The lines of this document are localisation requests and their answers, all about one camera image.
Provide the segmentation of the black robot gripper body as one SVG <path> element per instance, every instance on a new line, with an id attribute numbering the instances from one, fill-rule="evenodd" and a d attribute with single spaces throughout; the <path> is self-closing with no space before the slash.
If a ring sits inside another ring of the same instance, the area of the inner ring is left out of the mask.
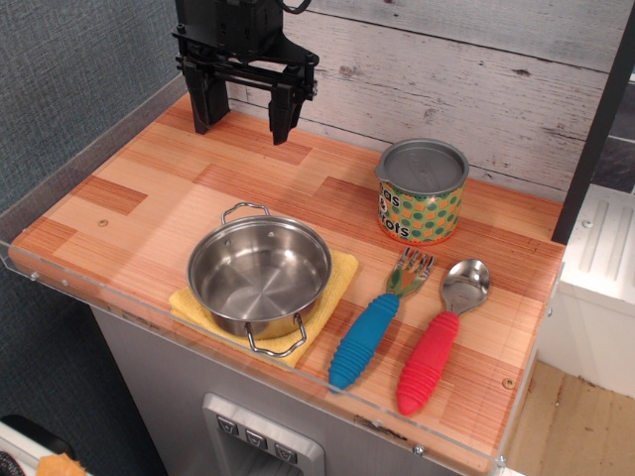
<path id="1" fill-rule="evenodd" d="M 189 58 L 198 68 L 225 81 L 270 91 L 268 78 L 289 65 L 305 65 L 309 98 L 317 94 L 318 56 L 284 34 L 284 16 L 299 15 L 311 5 L 284 1 L 178 1 L 178 69 Z"/>

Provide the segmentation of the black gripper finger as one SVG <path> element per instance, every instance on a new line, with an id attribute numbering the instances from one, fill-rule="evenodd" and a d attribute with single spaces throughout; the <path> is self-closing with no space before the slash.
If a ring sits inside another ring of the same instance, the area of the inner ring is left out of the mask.
<path id="1" fill-rule="evenodd" d="M 189 58 L 183 60 L 183 73 L 194 113 L 196 115 L 210 115 L 213 109 L 213 94 L 209 77 Z"/>
<path id="2" fill-rule="evenodd" d="M 274 71 L 268 78 L 271 94 L 269 126 L 275 145 L 288 140 L 290 131 L 298 124 L 302 106 L 309 98 L 307 69 L 305 65 L 289 65 L 283 71 Z"/>

